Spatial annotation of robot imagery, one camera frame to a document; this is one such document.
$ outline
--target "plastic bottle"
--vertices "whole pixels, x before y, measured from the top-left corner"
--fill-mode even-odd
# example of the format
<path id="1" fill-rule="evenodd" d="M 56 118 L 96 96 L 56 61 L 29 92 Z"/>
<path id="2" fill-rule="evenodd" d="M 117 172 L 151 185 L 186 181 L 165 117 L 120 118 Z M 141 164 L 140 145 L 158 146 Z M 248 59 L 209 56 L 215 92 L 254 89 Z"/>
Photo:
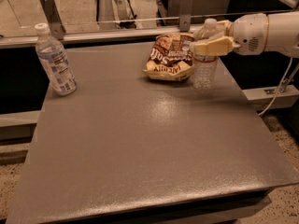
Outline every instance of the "plastic bottle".
<path id="1" fill-rule="evenodd" d="M 64 45 L 50 34 L 46 23 L 35 26 L 38 34 L 36 53 L 50 80 L 50 85 L 59 95 L 74 92 L 77 83 L 73 75 Z"/>
<path id="2" fill-rule="evenodd" d="M 206 19 L 204 27 L 199 32 L 194 32 L 195 41 L 209 39 L 218 33 L 215 19 Z M 194 72 L 192 75 L 193 86 L 201 91 L 209 91 L 212 88 L 217 67 L 217 56 L 193 55 Z"/>

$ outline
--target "white cable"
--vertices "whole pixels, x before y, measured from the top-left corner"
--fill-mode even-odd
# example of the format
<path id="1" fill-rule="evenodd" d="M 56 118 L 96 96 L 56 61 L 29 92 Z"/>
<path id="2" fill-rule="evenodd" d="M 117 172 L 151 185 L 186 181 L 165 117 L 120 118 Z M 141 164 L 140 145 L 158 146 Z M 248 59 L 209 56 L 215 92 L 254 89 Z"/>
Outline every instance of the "white cable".
<path id="1" fill-rule="evenodd" d="M 288 74 L 288 72 L 289 72 L 291 66 L 292 66 L 292 57 L 290 58 L 290 62 L 289 62 L 288 68 L 286 69 L 286 71 L 285 71 L 285 73 L 284 73 L 282 79 L 281 79 L 280 82 L 279 82 L 279 85 L 278 85 L 278 87 L 277 87 L 277 90 L 276 90 L 276 92 L 275 92 L 274 97 L 272 98 L 272 101 L 271 101 L 270 104 L 266 107 L 265 110 L 263 110 L 261 113 L 259 113 L 259 116 L 262 116 L 265 112 L 267 112 L 267 110 L 271 107 L 271 105 L 272 105 L 272 104 L 275 102 L 275 100 L 277 99 L 277 97 L 278 97 L 278 95 L 279 95 L 280 87 L 281 87 L 281 85 L 282 85 L 284 79 L 286 78 L 286 76 L 287 76 L 287 74 Z"/>

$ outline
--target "brown snack bag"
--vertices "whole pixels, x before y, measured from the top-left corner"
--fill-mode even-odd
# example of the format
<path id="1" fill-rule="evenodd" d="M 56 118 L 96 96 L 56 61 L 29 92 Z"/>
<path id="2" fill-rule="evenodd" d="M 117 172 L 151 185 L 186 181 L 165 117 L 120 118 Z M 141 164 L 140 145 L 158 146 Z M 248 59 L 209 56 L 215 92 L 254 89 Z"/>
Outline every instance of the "brown snack bag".
<path id="1" fill-rule="evenodd" d="M 147 69 L 143 70 L 151 79 L 182 81 L 193 72 L 192 53 L 189 45 L 192 34 L 159 35 L 153 45 Z"/>

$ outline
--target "metal bracket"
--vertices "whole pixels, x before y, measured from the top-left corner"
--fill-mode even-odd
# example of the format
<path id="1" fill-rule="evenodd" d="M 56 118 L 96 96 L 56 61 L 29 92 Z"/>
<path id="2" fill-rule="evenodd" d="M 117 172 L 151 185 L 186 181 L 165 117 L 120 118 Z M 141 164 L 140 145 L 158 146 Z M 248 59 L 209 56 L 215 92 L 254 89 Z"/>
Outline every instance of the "metal bracket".
<path id="1" fill-rule="evenodd" d="M 56 4 L 54 0 L 39 0 L 41 6 L 44 9 L 49 28 L 52 32 L 52 35 L 57 39 L 64 39 L 64 33 L 66 32 L 63 23 L 60 19 Z"/>
<path id="2" fill-rule="evenodd" d="M 193 0 L 180 0 L 179 30 L 188 32 L 191 25 L 191 12 Z"/>

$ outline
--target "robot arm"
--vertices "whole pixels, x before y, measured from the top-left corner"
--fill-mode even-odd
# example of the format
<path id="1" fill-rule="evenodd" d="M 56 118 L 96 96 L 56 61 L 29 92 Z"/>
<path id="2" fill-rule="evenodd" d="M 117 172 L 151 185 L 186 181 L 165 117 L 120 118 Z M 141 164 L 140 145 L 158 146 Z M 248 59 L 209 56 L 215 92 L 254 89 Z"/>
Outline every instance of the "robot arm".
<path id="1" fill-rule="evenodd" d="M 234 51 L 258 55 L 276 51 L 299 58 L 299 12 L 245 15 L 235 22 L 220 21 L 220 32 L 191 44 L 196 55 L 221 56 Z"/>

